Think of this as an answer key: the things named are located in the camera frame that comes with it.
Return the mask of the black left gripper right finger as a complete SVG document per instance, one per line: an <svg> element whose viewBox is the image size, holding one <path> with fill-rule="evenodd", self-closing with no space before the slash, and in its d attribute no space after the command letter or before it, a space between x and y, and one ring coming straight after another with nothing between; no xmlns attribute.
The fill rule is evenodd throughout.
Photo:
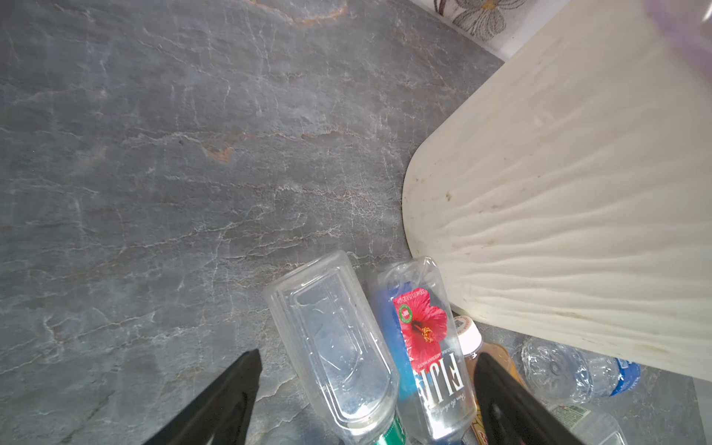
<svg viewBox="0 0 712 445"><path fill-rule="evenodd" d="M473 382L489 444L581 445L489 354L480 355Z"/></svg>

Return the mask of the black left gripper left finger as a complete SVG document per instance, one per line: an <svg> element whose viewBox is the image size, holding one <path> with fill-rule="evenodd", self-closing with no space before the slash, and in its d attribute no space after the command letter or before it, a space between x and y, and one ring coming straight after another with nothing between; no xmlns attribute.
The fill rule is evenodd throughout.
<svg viewBox="0 0 712 445"><path fill-rule="evenodd" d="M258 350L243 353L146 445L244 444L262 370Z"/></svg>

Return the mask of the clear bottle red blue label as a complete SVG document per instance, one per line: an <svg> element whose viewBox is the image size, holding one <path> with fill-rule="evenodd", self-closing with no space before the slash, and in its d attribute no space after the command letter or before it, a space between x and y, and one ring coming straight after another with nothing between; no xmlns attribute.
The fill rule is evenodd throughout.
<svg viewBox="0 0 712 445"><path fill-rule="evenodd" d="M398 414L419 444L459 444L477 413L441 273L430 257L367 276L368 302L400 376Z"/></svg>

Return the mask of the clear square bottle green band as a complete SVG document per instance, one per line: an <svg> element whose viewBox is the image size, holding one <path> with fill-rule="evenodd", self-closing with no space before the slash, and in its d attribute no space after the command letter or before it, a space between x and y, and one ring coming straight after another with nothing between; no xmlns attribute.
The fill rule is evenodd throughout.
<svg viewBox="0 0 712 445"><path fill-rule="evenodd" d="M400 378L347 254L334 251L263 296L315 413L346 444L405 444Z"/></svg>

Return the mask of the white ribbed waste bin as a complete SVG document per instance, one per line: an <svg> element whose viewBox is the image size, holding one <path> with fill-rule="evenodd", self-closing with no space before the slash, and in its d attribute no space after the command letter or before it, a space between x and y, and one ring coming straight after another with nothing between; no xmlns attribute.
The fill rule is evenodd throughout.
<svg viewBox="0 0 712 445"><path fill-rule="evenodd" d="M573 1L419 147L409 248L481 322L711 376L711 81L641 1Z"/></svg>

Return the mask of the pink plastic bin liner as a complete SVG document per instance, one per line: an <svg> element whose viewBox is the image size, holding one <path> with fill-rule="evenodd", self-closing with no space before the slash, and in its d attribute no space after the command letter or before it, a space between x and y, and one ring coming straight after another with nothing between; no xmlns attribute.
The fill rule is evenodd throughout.
<svg viewBox="0 0 712 445"><path fill-rule="evenodd" d="M645 0L643 5L675 49L711 78L711 0Z"/></svg>

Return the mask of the clear square bottle centre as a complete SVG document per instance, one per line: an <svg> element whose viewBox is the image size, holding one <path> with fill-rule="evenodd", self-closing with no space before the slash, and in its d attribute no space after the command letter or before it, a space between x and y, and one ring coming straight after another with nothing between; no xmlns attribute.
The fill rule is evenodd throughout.
<svg viewBox="0 0 712 445"><path fill-rule="evenodd" d="M551 414L584 444L627 445L619 422L608 413L580 406L554 406Z"/></svg>

